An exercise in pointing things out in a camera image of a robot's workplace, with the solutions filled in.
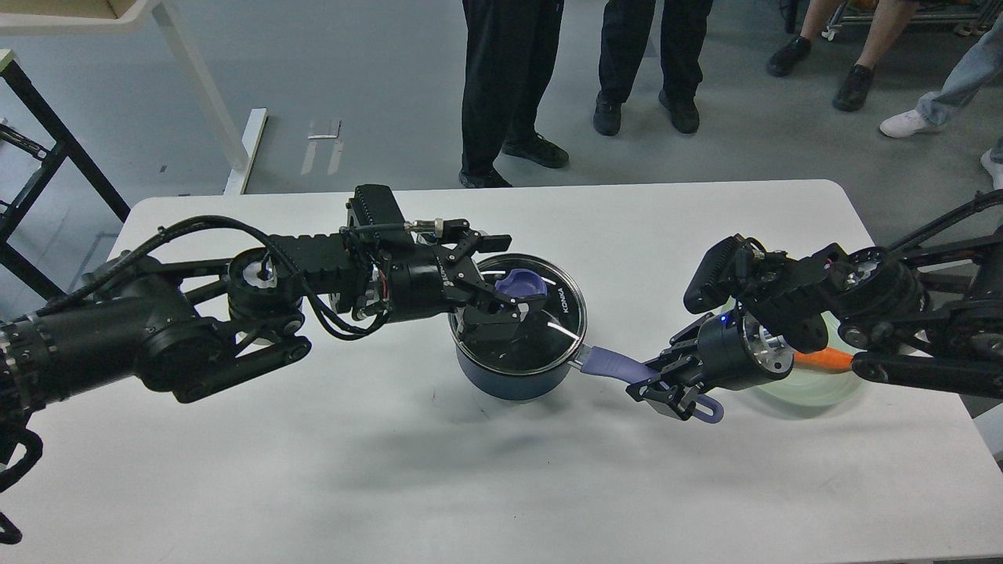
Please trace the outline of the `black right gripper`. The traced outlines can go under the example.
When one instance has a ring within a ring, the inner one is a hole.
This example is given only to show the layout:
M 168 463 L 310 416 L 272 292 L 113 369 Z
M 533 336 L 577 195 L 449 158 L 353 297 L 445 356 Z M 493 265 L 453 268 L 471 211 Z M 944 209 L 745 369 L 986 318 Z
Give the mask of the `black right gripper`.
M 649 378 L 628 385 L 628 396 L 673 420 L 714 422 L 715 399 L 705 390 L 743 390 L 781 381 L 791 374 L 793 348 L 748 312 L 720 312 L 675 335 L 645 365 L 685 385 Z

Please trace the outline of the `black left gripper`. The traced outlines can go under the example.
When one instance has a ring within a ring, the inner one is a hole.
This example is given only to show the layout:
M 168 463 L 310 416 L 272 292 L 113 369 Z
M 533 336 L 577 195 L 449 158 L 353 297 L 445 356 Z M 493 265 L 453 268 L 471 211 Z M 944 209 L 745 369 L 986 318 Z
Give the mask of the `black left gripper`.
M 547 286 L 496 284 L 492 299 L 477 306 L 469 304 L 472 292 L 461 286 L 459 275 L 479 275 L 474 255 L 501 253 L 511 243 L 508 234 L 452 229 L 438 238 L 440 249 L 376 252 L 372 258 L 378 273 L 368 313 L 398 324 L 458 310 L 451 314 L 451 328 L 460 342 L 508 342 L 531 313 L 545 306 Z

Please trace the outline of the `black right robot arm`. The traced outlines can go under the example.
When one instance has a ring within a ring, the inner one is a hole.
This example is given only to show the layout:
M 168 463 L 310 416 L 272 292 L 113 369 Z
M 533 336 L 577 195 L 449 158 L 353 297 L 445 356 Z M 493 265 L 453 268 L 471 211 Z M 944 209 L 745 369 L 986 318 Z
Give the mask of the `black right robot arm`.
M 719 421 L 710 390 L 787 378 L 796 353 L 827 347 L 828 313 L 864 381 L 999 399 L 1001 232 L 927 242 L 1000 203 L 999 190 L 978 193 L 892 246 L 852 254 L 831 244 L 792 259 L 753 238 L 721 240 L 683 296 L 697 320 L 645 363 L 627 393 L 680 420 Z

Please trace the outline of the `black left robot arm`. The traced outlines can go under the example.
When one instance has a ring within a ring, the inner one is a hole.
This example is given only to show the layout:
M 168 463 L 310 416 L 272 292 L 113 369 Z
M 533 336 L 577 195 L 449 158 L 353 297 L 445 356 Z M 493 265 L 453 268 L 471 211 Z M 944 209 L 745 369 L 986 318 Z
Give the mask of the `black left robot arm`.
M 193 403 L 287 367 L 311 349 L 304 305 L 342 342 L 444 312 L 476 337 L 508 339 L 547 294 L 483 278 L 473 255 L 509 245 L 466 220 L 298 237 L 222 215 L 161 227 L 78 291 L 3 322 L 2 489 L 40 460 L 27 428 L 37 411 L 128 376 Z

